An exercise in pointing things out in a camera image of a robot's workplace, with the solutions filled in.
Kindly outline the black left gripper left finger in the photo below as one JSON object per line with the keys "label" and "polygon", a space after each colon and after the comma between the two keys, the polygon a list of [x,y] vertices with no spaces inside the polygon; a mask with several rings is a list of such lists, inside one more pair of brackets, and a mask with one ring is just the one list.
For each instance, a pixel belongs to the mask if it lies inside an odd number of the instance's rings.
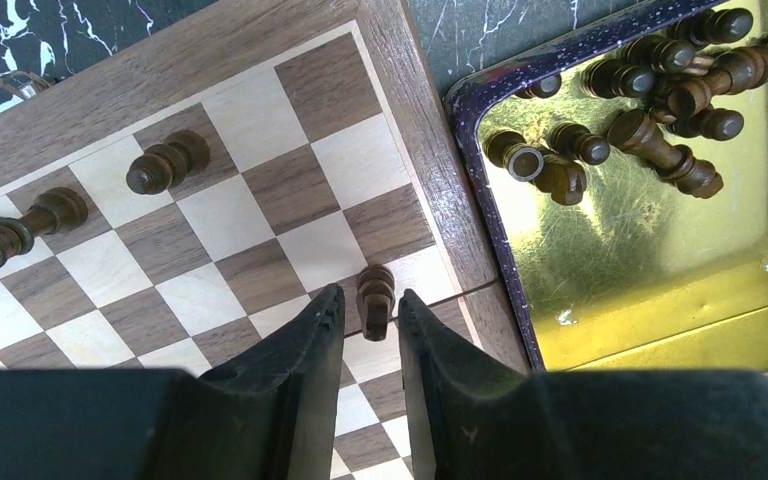
{"label": "black left gripper left finger", "polygon": [[331,284],[243,353],[198,378],[176,374],[153,478],[329,478],[344,330],[344,291]]}

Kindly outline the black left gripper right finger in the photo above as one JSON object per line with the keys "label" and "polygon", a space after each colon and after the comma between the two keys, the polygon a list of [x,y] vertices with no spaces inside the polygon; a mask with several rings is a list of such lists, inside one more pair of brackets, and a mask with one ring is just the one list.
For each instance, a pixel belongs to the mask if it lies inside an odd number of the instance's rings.
{"label": "black left gripper right finger", "polygon": [[587,412],[604,374],[524,375],[447,327],[412,290],[398,306],[418,479],[618,479],[623,461]]}

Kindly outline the dark knight chess piece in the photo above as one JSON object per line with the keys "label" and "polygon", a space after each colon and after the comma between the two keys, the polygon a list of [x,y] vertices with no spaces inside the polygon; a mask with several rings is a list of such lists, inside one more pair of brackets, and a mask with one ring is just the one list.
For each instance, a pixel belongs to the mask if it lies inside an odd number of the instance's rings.
{"label": "dark knight chess piece", "polygon": [[370,265],[357,277],[356,305],[364,338],[386,339],[387,325],[395,305],[395,279],[383,265]]}

